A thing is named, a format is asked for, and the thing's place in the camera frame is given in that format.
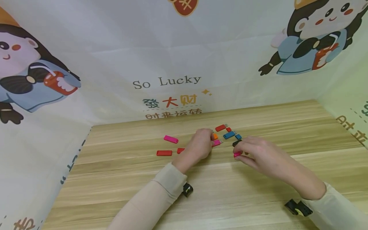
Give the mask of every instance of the usb flash drive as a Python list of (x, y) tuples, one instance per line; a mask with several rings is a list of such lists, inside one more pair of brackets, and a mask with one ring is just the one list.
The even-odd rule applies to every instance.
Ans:
[(215, 146), (221, 145), (222, 143), (223, 143), (223, 142), (222, 142), (221, 140), (215, 140), (215, 141), (213, 142), (212, 147), (215, 147)]
[(178, 150), (176, 151), (177, 154), (180, 154), (182, 151), (184, 151), (184, 148), (178, 148)]
[(215, 128), (215, 130), (216, 130), (217, 132), (219, 132), (219, 131), (221, 131), (221, 130), (224, 130), (226, 127), (227, 127), (227, 124), (220, 125), (220, 126), (217, 126), (217, 127)]
[(166, 135), (163, 139), (166, 140), (166, 141), (170, 141), (170, 142), (172, 142), (174, 144), (177, 144), (179, 142), (179, 140), (176, 139), (175, 137), (170, 137), (168, 135)]
[(173, 151), (171, 150), (157, 150), (156, 155), (157, 156), (171, 156), (173, 154)]
[(240, 140), (237, 140), (236, 142), (234, 142), (233, 143), (233, 147), (235, 147), (239, 142), (241, 142), (242, 141), (242, 139), (240, 139)]
[(225, 138), (225, 140), (229, 139), (230, 137), (235, 136), (235, 134), (236, 134), (235, 131), (228, 132), (227, 134), (224, 135), (224, 138)]
[(237, 157), (237, 156), (240, 156), (240, 155), (241, 155), (241, 152), (234, 153), (234, 157)]

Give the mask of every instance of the finger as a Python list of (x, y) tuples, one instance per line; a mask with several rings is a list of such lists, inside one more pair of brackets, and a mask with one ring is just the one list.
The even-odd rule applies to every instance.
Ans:
[(254, 154), (255, 152), (257, 152), (257, 145), (241, 141), (234, 147), (233, 153), (236, 152), (246, 152)]
[(248, 165), (252, 169), (258, 170), (258, 165), (256, 161), (253, 160), (252, 158), (240, 155), (240, 156), (237, 156), (235, 159), (243, 162), (244, 164)]
[(253, 144), (253, 145), (257, 145), (258, 144), (258, 139), (256, 137), (253, 136), (248, 136), (246, 138), (243, 139), (244, 142), (249, 143), (249, 144)]

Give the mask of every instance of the bow tie illustration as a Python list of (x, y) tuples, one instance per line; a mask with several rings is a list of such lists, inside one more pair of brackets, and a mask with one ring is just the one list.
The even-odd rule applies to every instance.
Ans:
[(14, 94), (29, 93), (33, 90), (33, 85), (43, 82), (49, 73), (46, 65), (35, 62), (29, 65), (27, 76), (18, 75), (2, 78), (0, 85)]

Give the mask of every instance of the cartoon character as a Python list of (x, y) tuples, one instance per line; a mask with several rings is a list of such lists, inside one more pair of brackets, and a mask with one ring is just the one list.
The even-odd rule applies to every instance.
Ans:
[(0, 120), (20, 124), (28, 112), (59, 102), (81, 87), (80, 78), (26, 30), (0, 24)]
[(283, 62), (277, 74), (318, 70), (352, 44), (368, 0), (295, 0), (289, 24), (271, 42), (278, 51), (262, 66), (261, 76)]

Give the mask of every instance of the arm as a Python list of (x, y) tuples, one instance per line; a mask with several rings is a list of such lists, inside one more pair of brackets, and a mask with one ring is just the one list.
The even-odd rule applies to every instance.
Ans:
[(367, 229), (368, 217), (348, 199), (326, 184), (327, 192), (319, 200), (302, 199), (313, 214), (309, 218), (323, 230)]
[(184, 174), (210, 153), (211, 140), (213, 140), (212, 130), (198, 130), (185, 150), (120, 210), (107, 230), (153, 229), (183, 191), (187, 179)]
[(321, 230), (363, 230), (368, 217), (358, 210), (330, 185), (323, 183), (311, 170), (298, 163), (275, 144), (258, 137), (247, 137), (234, 148), (234, 152), (253, 169), (282, 180), (292, 186), (313, 211), (309, 217)]

